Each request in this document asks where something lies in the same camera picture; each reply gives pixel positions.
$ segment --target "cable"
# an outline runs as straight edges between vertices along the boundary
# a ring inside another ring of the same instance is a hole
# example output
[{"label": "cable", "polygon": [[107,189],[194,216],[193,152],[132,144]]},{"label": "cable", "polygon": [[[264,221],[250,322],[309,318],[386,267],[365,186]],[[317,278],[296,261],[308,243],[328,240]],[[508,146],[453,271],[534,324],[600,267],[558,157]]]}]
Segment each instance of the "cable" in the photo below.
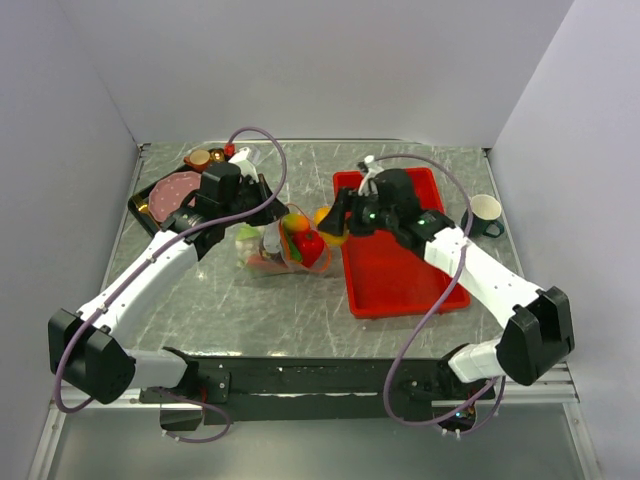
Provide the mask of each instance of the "cable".
[{"label": "cable", "polygon": [[[165,251],[167,251],[167,249],[171,248],[173,245],[175,245],[176,243],[178,243],[179,241],[181,241],[182,239],[188,237],[189,235],[192,235],[193,233],[196,233],[200,230],[204,230],[205,228],[209,228],[209,227],[213,227],[214,225],[218,225],[220,223],[226,223],[226,222],[232,222],[232,221],[236,221],[236,220],[241,220],[243,218],[246,218],[250,215],[253,215],[254,213],[259,212],[260,210],[263,210],[264,208],[266,208],[269,204],[271,204],[271,202],[273,202],[276,197],[278,196],[278,194],[280,193],[280,191],[282,190],[282,187],[284,187],[284,183],[286,181],[287,178],[287,157],[284,153],[284,150],[282,149],[282,146],[280,145],[280,143],[266,130],[263,130],[262,128],[258,128],[258,127],[244,127],[244,128],[240,128],[238,130],[236,130],[235,132],[233,132],[231,134],[231,137],[229,138],[229,142],[228,143],[232,143],[233,140],[240,135],[243,132],[257,132],[263,136],[265,136],[267,139],[269,139],[271,141],[271,143],[273,143],[273,146],[276,148],[276,150],[278,151],[278,154],[280,155],[280,158],[282,160],[282,176],[280,177],[280,182],[278,183],[277,187],[274,189],[273,193],[271,194],[271,196],[269,198],[267,198],[263,203],[261,203],[260,205],[258,205],[255,208],[252,208],[251,210],[247,210],[246,212],[242,212],[242,213],[238,213],[236,215],[230,215],[227,217],[221,217],[221,218],[216,218],[214,220],[210,220],[208,222],[202,223],[200,225],[197,225],[193,228],[190,228],[188,230],[185,230],[184,232],[180,233],[179,235],[176,235],[175,237],[173,237],[171,240],[169,240],[168,242],[166,242],[165,244],[163,244],[162,246],[160,246],[155,252],[153,252],[150,256],[150,258],[146,259],[144,262],[142,262],[140,264],[140,266],[138,268],[136,268],[131,275],[129,275],[123,282],[122,284],[116,288],[113,293],[111,295],[109,295],[105,300],[104,300],[104,309],[99,308],[97,309],[95,312],[93,312],[93,314],[91,314],[89,316],[89,318],[87,318],[84,323],[80,326],[80,328],[76,331],[76,333],[71,337],[71,340],[69,340],[69,343],[67,344],[67,347],[65,348],[62,357],[60,358],[60,363],[58,364],[58,369],[56,370],[56,377],[55,377],[55,384],[54,384],[54,388],[53,388],[53,399],[55,401],[56,406],[58,407],[58,409],[63,412],[63,413],[76,413],[79,412],[80,410],[82,410],[83,408],[85,408],[87,405],[89,405],[92,401],[93,398],[88,398],[87,400],[85,400],[84,402],[82,402],[81,404],[75,406],[75,407],[67,407],[64,402],[62,401],[62,374],[67,366],[67,362],[69,361],[69,357],[71,356],[71,352],[73,352],[73,349],[75,348],[76,344],[78,343],[78,341],[80,340],[80,338],[82,337],[82,335],[84,334],[84,332],[87,331],[87,329],[93,325],[102,315],[103,310],[106,310],[107,308],[109,308],[109,306],[116,301],[116,299],[122,294],[122,292],[124,292],[130,285],[131,283],[133,283],[133,281],[138,278],[138,276],[149,266],[151,265],[160,255],[162,255]],[[162,391],[161,393],[163,394],[169,394],[169,392],[167,391]],[[189,399],[184,399],[182,397],[179,397],[177,395],[173,395],[173,394],[169,394],[167,396],[170,396],[172,398],[177,397],[178,400],[180,401],[186,401],[188,403],[194,403],[196,405],[203,405],[200,402],[196,402],[195,400],[189,400]],[[224,433],[226,433],[229,430],[229,427],[231,426],[231,418],[226,414],[226,412],[222,412],[221,409],[217,408],[217,407],[213,407],[210,408],[210,410],[213,410],[217,413],[220,413],[226,420],[227,420],[227,425],[225,427],[225,429],[222,432],[222,435],[224,435]],[[218,434],[214,437],[211,437],[209,439],[198,439],[198,441],[192,440],[192,439],[181,439],[180,441],[183,442],[187,442],[187,440],[191,440],[188,443],[204,443],[206,441],[212,441],[212,440],[216,440],[218,438],[220,438],[220,436],[222,436],[221,434]]]},{"label": "cable", "polygon": [[[471,201],[469,200],[469,196],[464,191],[464,187],[462,186],[460,181],[455,177],[455,175],[453,175],[453,173],[451,173],[448,169],[446,169],[444,166],[442,166],[440,163],[436,162],[435,160],[432,160],[432,159],[427,158],[427,157],[423,157],[421,155],[414,155],[412,153],[394,153],[394,154],[389,154],[389,155],[383,155],[381,157],[376,158],[375,160],[377,162],[379,162],[381,160],[389,160],[389,159],[392,159],[392,158],[409,158],[409,159],[412,159],[412,160],[420,160],[422,162],[426,162],[426,163],[436,167],[438,170],[440,170],[442,173],[444,173],[449,178],[449,180],[451,180],[451,182],[453,182],[453,184],[458,188],[458,190],[462,194],[462,197],[464,199],[465,205],[467,207],[467,212],[469,212],[467,223],[464,226],[464,234],[465,234],[465,236],[468,236],[469,232],[471,231],[471,223],[473,222],[473,212],[471,210]],[[495,385],[496,381],[497,381],[497,378],[488,380],[487,383],[485,384],[485,386],[482,387],[473,396],[471,396],[467,401],[465,401],[464,403],[462,403],[458,407],[454,408],[450,412],[445,413],[445,414],[443,414],[443,415],[441,415],[439,417],[433,418],[431,420],[425,420],[425,421],[422,421],[422,422],[410,422],[410,421],[407,421],[407,420],[405,420],[405,419],[403,419],[401,417],[398,417],[394,413],[394,411],[393,411],[393,409],[391,407],[391,401],[390,401],[391,385],[393,383],[393,378],[395,377],[396,372],[398,371],[398,368],[400,367],[400,363],[404,359],[404,356],[406,355],[407,350],[409,350],[409,347],[411,346],[413,341],[416,339],[416,337],[418,336],[420,331],[424,328],[424,326],[431,319],[431,317],[440,309],[440,306],[444,303],[444,301],[449,297],[449,295],[451,294],[451,292],[455,288],[456,284],[458,283],[458,280],[460,280],[460,276],[462,275],[462,271],[464,269],[464,265],[465,265],[466,259],[467,259],[467,244],[465,243],[465,245],[463,245],[461,250],[460,250],[460,261],[458,263],[458,268],[457,268],[455,274],[451,278],[451,282],[449,282],[449,285],[447,285],[447,288],[445,289],[445,291],[442,292],[442,295],[440,295],[440,298],[438,298],[438,300],[433,304],[433,306],[424,315],[424,317],[422,317],[422,319],[420,320],[420,322],[418,323],[416,328],[414,328],[413,332],[411,332],[411,335],[409,335],[409,338],[407,339],[405,344],[400,348],[400,351],[398,352],[398,356],[393,360],[393,363],[391,364],[391,368],[389,368],[389,373],[387,373],[387,377],[386,377],[386,379],[384,381],[384,388],[382,389],[382,400],[383,400],[383,403],[384,403],[384,409],[387,412],[387,415],[389,415],[389,417],[393,418],[396,422],[400,423],[401,425],[405,425],[405,426],[408,426],[408,427],[428,427],[430,425],[436,425],[436,424],[438,424],[438,423],[440,423],[440,422],[442,422],[444,420],[447,420],[447,419],[451,418],[452,416],[454,416],[456,413],[458,413],[458,412],[468,408],[470,405],[472,405],[477,399],[479,399],[482,395],[484,395],[485,392],[487,392],[490,388],[492,388]],[[499,395],[497,397],[497,399],[496,399],[496,404],[494,406],[494,408],[496,410],[497,410],[498,406],[500,405],[500,401],[501,400],[502,400],[502,396]]]}]

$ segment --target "clear plastic bag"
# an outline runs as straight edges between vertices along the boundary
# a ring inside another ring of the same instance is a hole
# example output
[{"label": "clear plastic bag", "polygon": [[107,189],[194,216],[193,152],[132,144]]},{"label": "clear plastic bag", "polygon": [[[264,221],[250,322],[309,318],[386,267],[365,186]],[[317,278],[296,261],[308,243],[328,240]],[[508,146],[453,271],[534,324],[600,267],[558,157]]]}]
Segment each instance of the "clear plastic bag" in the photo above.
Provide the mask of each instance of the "clear plastic bag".
[{"label": "clear plastic bag", "polygon": [[[296,205],[288,204],[290,210],[295,209],[303,215],[310,225],[310,229],[317,232],[317,226]],[[297,250],[292,236],[283,225],[282,219],[264,227],[243,225],[236,235],[236,251],[238,262],[247,267],[265,273],[293,273],[309,272],[322,273],[331,264],[331,250],[322,240],[324,248],[319,257],[309,266],[303,265],[303,257]]]}]

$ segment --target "mug handle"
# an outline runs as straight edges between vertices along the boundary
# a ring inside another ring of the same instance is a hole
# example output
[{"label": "mug handle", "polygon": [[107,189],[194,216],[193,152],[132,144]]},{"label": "mug handle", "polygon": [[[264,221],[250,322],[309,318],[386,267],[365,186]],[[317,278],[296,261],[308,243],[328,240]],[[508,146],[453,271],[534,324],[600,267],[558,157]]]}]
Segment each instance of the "mug handle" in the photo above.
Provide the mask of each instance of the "mug handle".
[{"label": "mug handle", "polygon": [[[496,227],[498,227],[498,233],[489,232],[489,228],[491,228],[492,225],[495,225]],[[487,225],[487,228],[484,229],[484,232],[482,232],[482,234],[485,237],[490,237],[490,238],[498,238],[503,233],[504,233],[504,225],[500,220],[492,220],[491,223]]]}]

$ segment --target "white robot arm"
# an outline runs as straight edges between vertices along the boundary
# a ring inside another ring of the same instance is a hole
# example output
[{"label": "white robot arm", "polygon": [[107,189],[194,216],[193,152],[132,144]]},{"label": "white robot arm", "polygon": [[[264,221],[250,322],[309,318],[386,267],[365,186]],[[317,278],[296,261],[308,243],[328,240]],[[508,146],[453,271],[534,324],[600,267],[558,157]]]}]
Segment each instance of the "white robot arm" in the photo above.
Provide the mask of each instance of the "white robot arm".
[{"label": "white robot arm", "polygon": [[556,287],[544,291],[519,277],[443,213],[423,210],[405,170],[382,170],[372,157],[361,168],[360,187],[340,189],[318,228],[337,236],[345,226],[356,236],[386,230],[401,246],[451,277],[466,247],[458,282],[493,314],[503,333],[478,345],[462,345],[445,356],[460,382],[507,375],[531,385],[573,350],[569,300],[563,292]]},{"label": "white robot arm", "polygon": [[[215,219],[239,216],[263,204],[272,193],[264,177],[249,162],[251,152],[241,149],[229,162],[214,163],[202,173],[200,188],[184,199],[155,234],[148,248],[105,291],[76,313],[59,310],[48,324],[50,368],[58,368],[71,338],[85,329],[66,362],[62,378],[101,403],[116,400],[128,388],[174,388],[194,377],[179,352],[126,350],[120,342],[149,304],[176,283],[240,220],[225,220],[185,238],[182,232]],[[244,217],[250,225],[267,225],[288,212],[277,199]],[[155,255],[161,247],[161,255]],[[105,299],[118,293],[107,308]],[[87,320],[101,315],[92,325]]]}]

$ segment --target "red tray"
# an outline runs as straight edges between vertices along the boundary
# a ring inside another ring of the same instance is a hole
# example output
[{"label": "red tray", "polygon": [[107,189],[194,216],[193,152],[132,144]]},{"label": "red tray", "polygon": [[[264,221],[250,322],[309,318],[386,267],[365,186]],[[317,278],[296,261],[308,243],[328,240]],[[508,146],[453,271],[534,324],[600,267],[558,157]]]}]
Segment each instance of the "red tray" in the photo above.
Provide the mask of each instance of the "red tray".
[{"label": "red tray", "polygon": [[[444,212],[433,173],[428,168],[408,168],[422,208]],[[338,172],[333,188],[358,188],[360,172]],[[342,246],[349,308],[356,318],[383,318],[424,314],[444,292],[451,277],[400,247],[387,232],[370,237],[349,237]],[[469,306],[470,297],[460,285],[439,313]]]}]

